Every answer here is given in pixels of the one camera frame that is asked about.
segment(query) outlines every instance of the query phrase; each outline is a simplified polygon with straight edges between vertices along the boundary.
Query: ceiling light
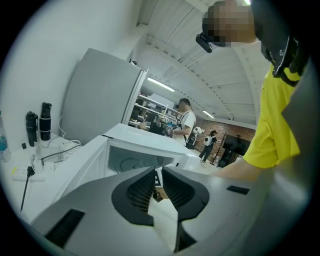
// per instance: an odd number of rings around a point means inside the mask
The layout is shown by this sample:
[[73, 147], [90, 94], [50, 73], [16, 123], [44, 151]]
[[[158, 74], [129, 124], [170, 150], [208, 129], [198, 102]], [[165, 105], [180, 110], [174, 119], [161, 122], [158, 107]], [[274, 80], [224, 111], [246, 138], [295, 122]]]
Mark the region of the ceiling light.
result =
[[205, 111], [205, 110], [202, 110], [202, 112], [205, 113], [207, 116], [213, 118], [213, 119], [215, 118], [213, 115], [210, 115], [210, 114], [209, 114], [207, 111]]
[[148, 77], [148, 80], [151, 81], [151, 82], [154, 82], [155, 84], [157, 84], [158, 86], [162, 86], [163, 88], [166, 88], [167, 90], [169, 90], [170, 92], [175, 92], [176, 90], [164, 85], [163, 83], [160, 83], [156, 80], [153, 80], [152, 78]]

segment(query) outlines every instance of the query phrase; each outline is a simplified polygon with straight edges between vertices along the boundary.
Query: black grille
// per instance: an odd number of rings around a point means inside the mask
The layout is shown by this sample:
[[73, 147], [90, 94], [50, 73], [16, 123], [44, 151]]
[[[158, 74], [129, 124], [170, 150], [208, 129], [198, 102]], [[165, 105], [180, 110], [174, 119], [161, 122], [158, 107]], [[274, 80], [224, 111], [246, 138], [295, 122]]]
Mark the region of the black grille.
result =
[[117, 185], [111, 195], [114, 209], [128, 222], [136, 225], [153, 226], [154, 218], [148, 215], [150, 198], [155, 189], [155, 168], [124, 180]]
[[147, 213], [154, 188], [155, 172], [153, 171], [131, 184], [127, 189], [126, 195], [134, 207]]
[[162, 172], [163, 188], [174, 208], [178, 210], [188, 203], [194, 196], [195, 190], [189, 184], [176, 178], [169, 172]]

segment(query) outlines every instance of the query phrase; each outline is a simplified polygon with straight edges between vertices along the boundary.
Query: brick wall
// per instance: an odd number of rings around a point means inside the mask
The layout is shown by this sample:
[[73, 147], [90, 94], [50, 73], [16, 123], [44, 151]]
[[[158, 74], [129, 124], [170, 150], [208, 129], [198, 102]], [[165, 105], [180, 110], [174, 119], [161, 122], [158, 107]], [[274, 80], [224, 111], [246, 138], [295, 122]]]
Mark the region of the brick wall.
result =
[[[222, 123], [222, 122], [204, 120], [198, 116], [196, 117], [195, 127], [201, 127], [202, 129], [205, 129], [205, 132], [203, 134], [200, 134], [196, 139], [197, 143], [195, 144], [194, 148], [199, 152], [202, 152], [202, 150], [205, 147], [204, 145], [205, 137], [209, 136], [210, 132], [213, 130], [216, 130], [217, 132], [216, 139], [218, 140], [218, 142], [215, 143], [211, 151], [211, 155], [208, 157], [208, 161], [210, 162], [213, 160], [213, 158], [215, 157], [218, 151], [218, 148], [219, 148], [219, 145], [221, 144], [224, 133], [226, 133], [227, 135], [235, 136], [235, 137], [237, 135], [240, 135], [241, 139], [251, 141], [256, 132], [253, 129], [249, 129], [245, 127], [240, 127], [240, 126]], [[225, 152], [225, 149], [221, 147], [217, 155], [217, 158], [221, 158], [224, 152]]]

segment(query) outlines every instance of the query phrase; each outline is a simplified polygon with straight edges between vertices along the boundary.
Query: ceiling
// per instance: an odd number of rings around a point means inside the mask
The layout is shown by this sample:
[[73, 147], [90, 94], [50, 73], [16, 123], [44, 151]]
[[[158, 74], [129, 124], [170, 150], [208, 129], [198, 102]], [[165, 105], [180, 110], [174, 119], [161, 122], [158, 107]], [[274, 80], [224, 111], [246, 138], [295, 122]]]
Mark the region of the ceiling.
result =
[[175, 89], [148, 80], [142, 90], [175, 103], [188, 98], [195, 114], [215, 121], [254, 127], [260, 113], [261, 87], [269, 69], [259, 42], [206, 53], [197, 43], [202, 17], [217, 0], [143, 0], [138, 24], [148, 25], [138, 66]]

